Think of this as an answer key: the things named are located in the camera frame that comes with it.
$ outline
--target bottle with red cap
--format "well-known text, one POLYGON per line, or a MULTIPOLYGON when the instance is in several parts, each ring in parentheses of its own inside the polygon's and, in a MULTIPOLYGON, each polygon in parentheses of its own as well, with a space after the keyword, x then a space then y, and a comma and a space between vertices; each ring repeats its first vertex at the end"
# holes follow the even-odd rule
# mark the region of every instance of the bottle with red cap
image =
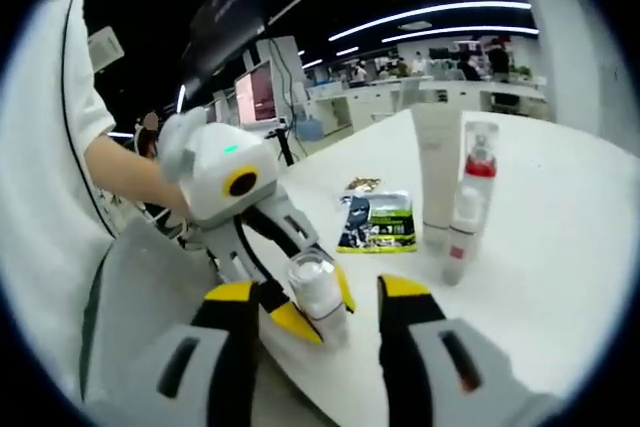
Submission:
POLYGON ((473 135, 473 145, 467 156, 462 186, 476 189, 482 196, 482 210, 477 237, 481 237, 487 223, 493 187, 498 173, 495 143, 498 126, 492 122, 470 122, 467 125, 473 135))

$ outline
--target floor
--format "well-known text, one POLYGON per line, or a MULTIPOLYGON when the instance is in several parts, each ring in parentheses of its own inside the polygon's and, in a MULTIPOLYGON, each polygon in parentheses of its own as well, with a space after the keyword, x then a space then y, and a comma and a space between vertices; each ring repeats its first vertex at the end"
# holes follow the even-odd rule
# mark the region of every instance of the floor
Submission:
MULTIPOLYGON (((298 142, 291 137, 289 144, 292 153, 304 159, 304 151, 307 155, 313 155, 352 133, 353 129, 348 126, 318 142, 298 142)), ((132 216, 139 215, 139 212, 128 202, 121 203, 117 208, 109 202, 106 204, 109 209, 108 215, 119 232, 125 228, 132 216)), ((292 384, 266 350, 263 350, 260 355, 251 425, 255 427, 335 426, 292 384)))

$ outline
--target cable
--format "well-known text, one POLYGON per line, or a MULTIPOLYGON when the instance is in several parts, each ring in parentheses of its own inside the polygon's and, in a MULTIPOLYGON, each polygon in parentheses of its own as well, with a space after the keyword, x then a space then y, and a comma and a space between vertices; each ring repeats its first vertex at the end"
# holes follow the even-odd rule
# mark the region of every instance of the cable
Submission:
MULTIPOLYGON (((284 61, 284 57, 282 56, 282 51, 280 50, 280 46, 273 39, 269 39, 269 51, 271 52, 271 55, 273 56, 273 50, 271 49, 271 44, 275 45, 276 51, 278 52, 278 57, 280 58, 280 62, 282 63, 282 66, 285 68, 285 70, 287 71, 287 74, 289 75, 289 109, 291 110, 291 124, 289 126, 289 131, 287 132, 287 139, 289 139, 289 134, 291 133, 291 131, 293 131, 293 136, 296 139, 296 142, 298 142, 300 149, 304 153, 305 157, 308 157, 309 154, 307 153, 306 149, 302 145, 302 142, 300 142, 300 138, 298 137, 298 133, 296 132, 298 117, 296 115, 294 105, 293 105, 293 75, 291 74, 289 67, 287 67, 287 64, 284 61)), ((278 66, 278 62, 274 62, 274 63, 275 63, 276 69, 278 70, 278 73, 280 74, 280 80, 282 81, 283 97, 285 98, 285 101, 286 101, 287 99, 286 99, 286 96, 284 95, 284 75, 282 75, 282 70, 278 66)))
POLYGON ((111 230, 111 227, 109 226, 107 221, 104 219, 102 212, 100 211, 100 207, 98 207, 98 203, 96 202, 96 199, 93 195, 93 190, 91 189, 89 185, 89 181, 87 180, 84 174, 84 170, 82 169, 82 164, 80 163, 78 152, 76 151, 75 145, 73 143, 73 138, 71 137, 71 129, 69 128, 69 117, 67 114, 67 92, 65 89, 64 78, 65 78, 65 54, 67 53, 67 36, 68 36, 68 30, 69 30, 69 19, 71 17, 71 9, 73 7, 73 1, 74 0, 69 1, 69 8, 67 9, 67 17, 64 22, 64 31, 62 33, 62 61, 60 64, 60 95, 62 97, 62 117, 64 119, 64 128, 67 133, 67 139, 69 140, 69 146, 71 147, 71 153, 73 154, 73 158, 76 161, 76 165, 78 166, 78 171, 80 172, 80 177, 82 178, 82 182, 84 183, 84 186, 87 189, 87 195, 89 195, 89 199, 91 200, 91 203, 93 204, 93 207, 95 208, 96 213, 98 214, 98 217, 102 222, 102 225, 104 225, 104 228, 107 230, 109 235, 115 239, 116 235, 113 233, 113 231, 111 230))

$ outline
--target computer monitor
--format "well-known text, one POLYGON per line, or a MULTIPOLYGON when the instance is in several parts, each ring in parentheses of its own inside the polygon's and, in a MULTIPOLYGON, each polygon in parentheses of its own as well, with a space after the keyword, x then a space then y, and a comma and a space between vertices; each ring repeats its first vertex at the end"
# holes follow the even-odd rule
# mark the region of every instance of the computer monitor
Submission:
POLYGON ((236 80, 236 99, 240 125, 276 118, 271 61, 259 64, 236 80))

